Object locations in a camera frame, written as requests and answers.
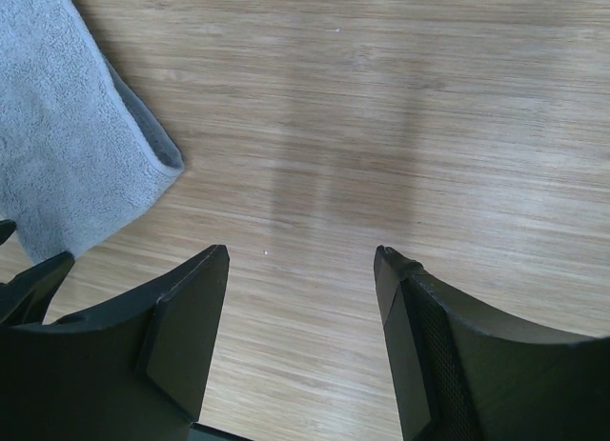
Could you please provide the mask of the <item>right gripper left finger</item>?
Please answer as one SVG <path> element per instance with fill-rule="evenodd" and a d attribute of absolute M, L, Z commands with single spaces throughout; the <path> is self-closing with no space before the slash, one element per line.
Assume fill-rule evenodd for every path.
<path fill-rule="evenodd" d="M 223 308 L 226 247 L 45 323 L 72 264 L 59 254 L 1 288 L 2 438 L 187 439 Z"/>

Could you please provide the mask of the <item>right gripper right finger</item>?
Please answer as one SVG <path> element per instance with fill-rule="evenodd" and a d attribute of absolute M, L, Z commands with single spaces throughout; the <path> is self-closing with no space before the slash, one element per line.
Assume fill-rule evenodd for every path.
<path fill-rule="evenodd" d="M 542 326 L 385 246 L 376 296 L 406 440 L 605 440 L 609 341 Z"/>

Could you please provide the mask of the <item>grey panda towel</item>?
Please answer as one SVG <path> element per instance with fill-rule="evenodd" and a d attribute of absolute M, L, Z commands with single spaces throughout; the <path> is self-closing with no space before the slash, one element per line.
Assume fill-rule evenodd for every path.
<path fill-rule="evenodd" d="M 31 261 L 83 255 L 183 170 L 71 0 L 1 0 L 1 214 Z"/>

